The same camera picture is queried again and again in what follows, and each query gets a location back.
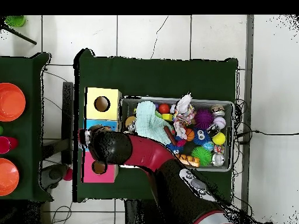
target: blue toy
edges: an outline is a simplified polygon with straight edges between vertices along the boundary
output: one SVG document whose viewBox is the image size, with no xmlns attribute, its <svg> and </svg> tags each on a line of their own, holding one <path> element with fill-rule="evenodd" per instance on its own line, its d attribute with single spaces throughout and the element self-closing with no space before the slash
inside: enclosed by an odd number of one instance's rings
<svg viewBox="0 0 299 224">
<path fill-rule="evenodd" d="M 207 131 L 203 131 L 201 129 L 193 129 L 195 137 L 193 139 L 193 142 L 197 145 L 204 145 L 206 142 L 210 142 L 211 138 Z"/>
<path fill-rule="evenodd" d="M 206 142 L 203 144 L 203 147 L 207 150 L 207 151 L 213 151 L 214 150 L 214 143 L 212 141 L 210 142 Z"/>
<path fill-rule="evenodd" d="M 182 138 L 180 138 L 179 136 L 175 136 L 175 140 L 180 141 L 182 140 Z M 170 149 L 174 154 L 178 154 L 180 151 L 184 149 L 184 146 L 176 146 L 173 145 L 172 143 L 167 144 L 166 147 Z"/>
</svg>

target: green cup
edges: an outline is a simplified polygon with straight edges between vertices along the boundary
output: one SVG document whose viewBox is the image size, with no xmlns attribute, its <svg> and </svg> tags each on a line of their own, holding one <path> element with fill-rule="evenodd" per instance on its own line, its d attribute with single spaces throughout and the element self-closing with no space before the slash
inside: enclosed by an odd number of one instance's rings
<svg viewBox="0 0 299 224">
<path fill-rule="evenodd" d="M 25 16 L 7 16 L 5 23 L 10 27 L 22 27 L 25 20 Z"/>
</svg>

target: shape sorter box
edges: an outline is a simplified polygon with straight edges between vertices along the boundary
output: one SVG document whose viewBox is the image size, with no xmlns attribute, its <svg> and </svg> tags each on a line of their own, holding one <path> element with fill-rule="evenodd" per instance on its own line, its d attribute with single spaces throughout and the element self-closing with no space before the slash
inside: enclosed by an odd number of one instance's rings
<svg viewBox="0 0 299 224">
<path fill-rule="evenodd" d="M 89 129 L 91 126 L 94 125 L 102 125 L 102 126 L 109 126 L 111 127 L 112 131 L 119 130 L 119 123 L 118 121 L 110 121 L 110 120 L 86 120 L 86 129 Z"/>
<path fill-rule="evenodd" d="M 95 100 L 98 97 L 108 99 L 109 108 L 106 111 L 98 111 L 95 107 Z M 87 88 L 86 118 L 89 120 L 119 120 L 119 100 L 121 93 L 117 89 L 102 89 L 98 87 Z"/>
<path fill-rule="evenodd" d="M 82 168 L 84 170 L 83 183 L 114 183 L 115 178 L 119 172 L 118 165 L 109 164 L 106 173 L 96 174 L 92 170 L 92 163 L 95 161 L 89 151 L 85 152 L 84 164 Z"/>
</svg>

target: green spiky ball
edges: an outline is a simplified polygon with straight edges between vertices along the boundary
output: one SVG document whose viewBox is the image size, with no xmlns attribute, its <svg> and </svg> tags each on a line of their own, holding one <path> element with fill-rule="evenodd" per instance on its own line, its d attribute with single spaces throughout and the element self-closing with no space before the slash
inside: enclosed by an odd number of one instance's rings
<svg viewBox="0 0 299 224">
<path fill-rule="evenodd" d="M 200 166 L 207 166 L 212 162 L 212 154 L 210 151 L 207 151 L 204 147 L 196 147 L 192 150 L 191 155 L 193 157 L 199 158 Z"/>
</svg>

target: gray plastic bin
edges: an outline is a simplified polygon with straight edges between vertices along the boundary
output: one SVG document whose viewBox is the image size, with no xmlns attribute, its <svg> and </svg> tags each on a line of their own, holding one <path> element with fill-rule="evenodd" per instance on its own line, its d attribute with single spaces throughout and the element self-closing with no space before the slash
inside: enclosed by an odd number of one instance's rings
<svg viewBox="0 0 299 224">
<path fill-rule="evenodd" d="M 131 97 L 124 96 L 120 100 L 120 111 L 121 111 L 121 131 L 124 131 L 124 122 L 129 116 L 134 115 L 134 109 L 137 107 L 139 102 L 144 102 L 149 100 L 153 103 L 166 103 L 169 105 L 176 104 L 180 99 L 174 98 L 156 98 L 156 97 Z M 225 146 L 225 162 L 221 167 L 215 167 L 212 164 L 205 167 L 190 167 L 191 169 L 196 169 L 198 171 L 208 171 L 208 172 L 227 172 L 231 169 L 233 163 L 233 150 L 234 150 L 234 119 L 235 119 L 235 106 L 230 101 L 217 101 L 217 100 L 195 100 L 192 99 L 190 102 L 194 105 L 195 110 L 197 109 L 209 109 L 212 105 L 220 104 L 225 109 L 225 121 L 227 125 L 221 130 L 226 136 Z"/>
</svg>

